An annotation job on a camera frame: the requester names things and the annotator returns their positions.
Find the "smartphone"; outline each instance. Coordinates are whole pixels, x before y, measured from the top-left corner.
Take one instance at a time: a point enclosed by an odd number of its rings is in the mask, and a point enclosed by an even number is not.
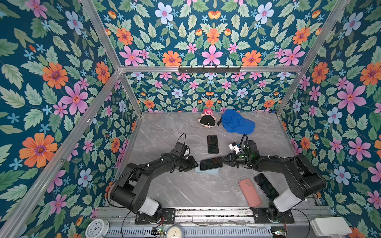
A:
[[[257,194],[257,191],[255,190],[250,179],[241,180],[238,184],[247,200],[247,203],[249,204],[249,207],[253,208],[262,204],[262,200]]]
[[[208,170],[208,169],[216,169],[221,168],[224,164],[221,161],[222,157],[207,159],[207,160],[201,160],[200,162],[200,170]]]
[[[216,135],[208,136],[207,139],[208,139],[208,153],[218,154],[219,150],[218,150],[217,136]]]
[[[264,194],[266,194],[267,198],[272,201],[279,196],[279,193],[272,186],[270,181],[266,178],[266,176],[262,173],[254,177],[254,180],[257,182],[259,187],[262,189]]]

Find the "clock face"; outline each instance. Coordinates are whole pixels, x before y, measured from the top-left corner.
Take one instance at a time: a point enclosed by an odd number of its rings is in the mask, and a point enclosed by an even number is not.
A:
[[[97,237],[101,231],[103,230],[103,221],[102,220],[96,220],[94,223],[91,223],[87,229],[87,236],[88,237]]]

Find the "marble surface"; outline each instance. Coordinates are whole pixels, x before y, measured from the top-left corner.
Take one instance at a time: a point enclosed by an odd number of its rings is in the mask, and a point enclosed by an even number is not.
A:
[[[256,123],[254,132],[248,135],[254,140],[261,155],[294,156],[294,151],[286,138],[279,119],[273,113],[244,113],[244,118]],[[215,113],[217,121],[221,114]],[[232,142],[239,143],[242,135],[228,133],[222,124],[213,128],[203,127],[197,119],[200,113],[148,113],[143,115],[136,142],[128,159],[135,164],[148,163],[170,152],[178,137],[186,133],[186,144],[196,161],[230,153]],[[219,154],[210,155],[207,150],[207,136],[217,135]],[[252,169],[233,168],[224,165],[218,174],[196,174],[175,171],[155,178],[150,185],[148,196],[169,206],[247,206],[248,203],[239,187],[240,180],[250,178],[267,206],[269,200],[255,183],[254,176],[259,172]],[[281,194],[287,189],[283,174],[264,172],[268,180]],[[314,200],[304,201],[303,205],[314,205]]]

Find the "pink phone case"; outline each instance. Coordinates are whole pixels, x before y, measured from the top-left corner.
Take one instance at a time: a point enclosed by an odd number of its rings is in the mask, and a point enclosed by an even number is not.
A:
[[[239,181],[239,186],[245,196],[250,207],[256,207],[262,204],[261,198],[258,196],[257,191],[254,188],[250,179],[244,179]]]

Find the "stuffed toy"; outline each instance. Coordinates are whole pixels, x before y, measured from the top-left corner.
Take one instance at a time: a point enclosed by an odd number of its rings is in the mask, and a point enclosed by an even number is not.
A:
[[[214,117],[214,113],[212,109],[207,108],[204,110],[204,113],[201,113],[201,118],[198,119],[198,121],[201,123],[201,125],[211,128],[214,127],[216,124],[216,118]]]

